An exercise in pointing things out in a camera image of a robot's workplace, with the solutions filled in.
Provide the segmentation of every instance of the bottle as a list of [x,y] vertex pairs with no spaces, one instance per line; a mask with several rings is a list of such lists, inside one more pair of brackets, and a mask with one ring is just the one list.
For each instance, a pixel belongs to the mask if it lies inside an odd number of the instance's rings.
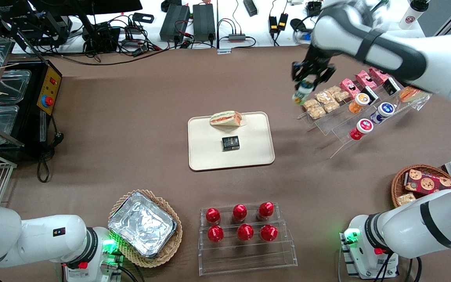
[[210,208],[206,211],[206,221],[210,224],[220,224],[220,212],[218,209]]
[[362,118],[356,124],[351,131],[349,131],[349,136],[354,140],[360,140],[365,134],[368,134],[373,129],[373,123],[366,118]]
[[240,227],[238,227],[238,239],[241,241],[248,241],[249,239],[252,239],[254,236],[254,229],[249,224],[242,224]]
[[247,208],[245,205],[239,204],[233,208],[233,223],[242,223],[247,216]]
[[213,225],[208,229],[208,239],[214,243],[220,242],[224,238],[224,231],[222,227]]
[[266,242],[271,242],[278,237],[278,229],[270,224],[264,225],[260,229],[260,237]]
[[356,95],[354,100],[349,104],[349,111],[357,114],[370,102],[370,97],[365,93]]
[[302,105],[307,101],[308,96],[313,92],[314,84],[311,79],[304,78],[299,85],[299,88],[292,96],[292,101],[297,105]]
[[388,102],[383,102],[377,110],[370,116],[370,120],[376,124],[381,123],[386,118],[394,114],[394,105]]
[[274,213],[274,204],[271,202],[265,202],[260,205],[257,210],[257,219],[260,221],[267,221],[269,216]]
[[412,27],[413,23],[422,16],[429,8],[427,0],[412,0],[410,7],[406,10],[405,15],[399,22],[399,28],[407,30]]

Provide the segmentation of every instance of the red bottle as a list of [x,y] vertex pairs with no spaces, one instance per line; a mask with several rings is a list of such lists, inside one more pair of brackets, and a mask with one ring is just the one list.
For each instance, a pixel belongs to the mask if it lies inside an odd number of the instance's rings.
[[254,229],[249,224],[242,224],[238,227],[238,239],[248,241],[254,236]]
[[224,238],[224,231],[222,227],[218,225],[213,225],[208,229],[208,239],[212,242],[218,243]]
[[233,208],[234,223],[241,223],[245,221],[246,216],[247,216],[247,208],[245,207],[245,205],[239,204]]
[[218,209],[208,209],[206,211],[206,221],[211,224],[220,224],[220,212],[218,211]]
[[278,229],[272,225],[264,225],[260,229],[260,236],[264,241],[271,242],[278,237]]
[[261,204],[257,210],[257,219],[260,221],[266,221],[269,219],[269,216],[271,216],[273,213],[274,213],[274,204],[271,202],[265,202]]

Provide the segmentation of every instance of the white desk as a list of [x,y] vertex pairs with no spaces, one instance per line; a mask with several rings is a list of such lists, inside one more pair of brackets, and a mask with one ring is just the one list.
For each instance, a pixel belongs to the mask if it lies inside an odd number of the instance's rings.
[[[145,14],[152,14],[154,15],[154,21],[153,23],[143,23],[143,27],[148,32],[148,37],[154,43],[155,45],[161,47],[162,49],[166,48],[168,46],[167,42],[161,41],[159,38],[159,31],[161,30],[161,25],[163,24],[164,18],[166,16],[166,13],[161,11],[161,2],[162,0],[140,0],[142,2],[143,9],[138,11],[140,13]],[[218,2],[218,19],[217,19],[217,1]],[[182,3],[188,4],[190,6],[191,13],[193,12],[192,5],[199,4],[202,2],[202,0],[187,0],[183,1]],[[265,46],[273,46],[273,41],[271,39],[271,36],[269,35],[268,31],[268,16],[269,11],[271,9],[272,1],[271,0],[256,0],[256,6],[258,8],[258,14],[255,16],[249,16],[247,13],[247,10],[245,8],[245,5],[243,4],[243,0],[238,0],[239,6],[235,13],[235,18],[238,20],[238,23],[242,27],[242,31],[246,36],[253,37],[256,39],[256,45],[255,47],[265,47]],[[288,13],[288,23],[286,26],[286,30],[281,32],[281,34],[278,37],[277,42],[281,46],[295,46],[302,43],[309,43],[309,41],[301,40],[302,34],[296,34],[295,38],[293,37],[293,29],[290,26],[290,21],[294,18],[303,19],[306,17],[306,12],[304,10],[305,3],[302,5],[294,5],[291,6],[290,4],[287,5],[286,13]],[[422,28],[420,27],[418,22],[415,22],[412,26],[412,29],[410,30],[401,30],[398,27],[398,22],[401,20],[404,12],[406,11],[408,7],[408,0],[391,0],[390,5],[390,11],[387,13],[388,18],[385,18],[387,21],[390,22],[390,31],[388,31],[388,34],[399,36],[399,37],[424,37],[424,32],[422,32]],[[220,20],[221,18],[231,18],[233,19],[233,11],[236,8],[236,0],[212,0],[211,3],[213,4],[214,14],[215,14],[215,22]],[[274,2],[274,8],[272,9],[272,16],[276,16],[279,18],[281,12],[283,11],[283,8],[285,7],[285,0],[277,0]],[[132,12],[124,13],[125,15],[133,14]],[[121,14],[100,14],[96,16],[97,23],[102,23],[109,21],[116,16],[120,16]],[[93,16],[88,16],[90,19],[90,22],[94,22]],[[72,30],[76,30],[81,26],[81,22],[79,19],[75,17],[71,17],[73,21],[73,27]],[[127,18],[122,17],[120,20],[126,22]],[[304,24],[308,28],[312,28],[314,25],[313,23],[307,19],[304,21]],[[118,21],[114,21],[111,23],[113,26],[123,26],[122,23]],[[193,34],[193,25],[188,25],[188,28],[186,32]],[[222,23],[220,25],[219,30],[219,36],[222,38],[223,36],[229,35],[231,32],[231,27],[226,24]],[[134,38],[142,38],[141,35],[134,35]],[[124,33],[120,35],[120,40],[124,39]],[[60,53],[76,53],[81,52],[83,48],[83,39],[81,36],[75,37],[73,39],[70,39],[67,43],[64,45],[61,45],[58,48],[58,51]],[[223,39],[220,42],[220,48],[231,48],[231,47],[237,47],[237,46],[247,46],[250,45],[252,41],[248,40],[247,42],[240,42],[240,43],[230,43],[227,41],[227,39]],[[210,46],[207,45],[197,45],[195,44],[193,46],[193,49],[201,49],[201,48],[210,48]],[[24,53],[23,50],[16,45],[13,50],[14,54],[22,54]]]

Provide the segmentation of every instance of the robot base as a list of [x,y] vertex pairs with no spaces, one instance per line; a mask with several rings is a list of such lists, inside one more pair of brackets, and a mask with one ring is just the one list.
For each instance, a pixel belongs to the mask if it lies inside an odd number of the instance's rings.
[[102,261],[116,262],[122,264],[123,256],[115,256],[105,253],[102,242],[110,240],[109,230],[104,227],[93,227],[98,236],[98,247],[93,259],[88,262],[86,269],[70,269],[65,267],[67,282],[120,282],[121,271],[112,271],[101,268]]
[[[347,271],[351,276],[359,276],[361,279],[375,279],[381,266],[387,259],[386,254],[376,255],[374,252],[374,247],[368,242],[365,235],[365,221],[367,220],[367,215],[359,215],[351,220],[349,223],[349,228],[341,233],[341,241],[351,239],[356,239],[356,243],[344,245],[344,257],[346,258],[346,264],[348,261],[353,262],[354,268],[350,266],[347,267]],[[392,278],[398,275],[398,255],[393,254],[386,267],[385,278]]]

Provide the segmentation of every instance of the clear acrylic stand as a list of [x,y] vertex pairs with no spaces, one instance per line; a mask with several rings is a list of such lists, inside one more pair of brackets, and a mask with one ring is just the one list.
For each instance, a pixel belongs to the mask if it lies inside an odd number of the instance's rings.
[[[362,88],[358,82],[355,81],[354,84],[359,86],[359,88]],[[333,158],[337,153],[359,142],[349,136],[349,131],[356,126],[356,123],[358,123],[360,119],[369,119],[371,114],[376,111],[377,106],[382,102],[389,102],[393,104],[396,111],[394,112],[393,116],[387,118],[387,120],[383,121],[379,125],[374,125],[375,128],[380,127],[388,120],[394,118],[395,116],[398,116],[400,112],[404,114],[412,108],[416,109],[417,111],[420,110],[429,100],[429,98],[431,98],[431,95],[428,95],[414,101],[401,102],[401,100],[399,99],[399,93],[401,91],[397,91],[396,93],[389,95],[382,86],[378,86],[376,89],[374,89],[374,92],[377,94],[378,99],[376,99],[371,105],[357,114],[353,114],[351,111],[349,111],[348,106],[350,102],[347,102],[345,105],[340,106],[338,109],[316,120],[313,120],[311,116],[309,116],[308,112],[301,114],[298,119],[304,120],[310,130],[318,127],[325,136],[333,133],[337,137],[337,139],[342,143],[342,146],[340,146],[340,148],[330,157]],[[361,139],[369,137],[370,134],[367,134]]]
[[[268,221],[258,221],[256,211],[260,205],[246,205],[248,223],[254,229],[254,237],[249,241],[240,241],[236,235],[238,227],[243,223],[231,222],[233,207],[219,208],[220,227],[224,238],[214,243],[208,239],[208,229],[212,226],[206,221],[206,209],[201,210],[199,228],[199,276],[237,273],[257,269],[286,268],[297,266],[295,245],[292,234],[281,216],[277,203],[274,203],[274,214]],[[272,242],[265,242],[260,237],[260,229],[270,224],[278,229],[278,236]]]

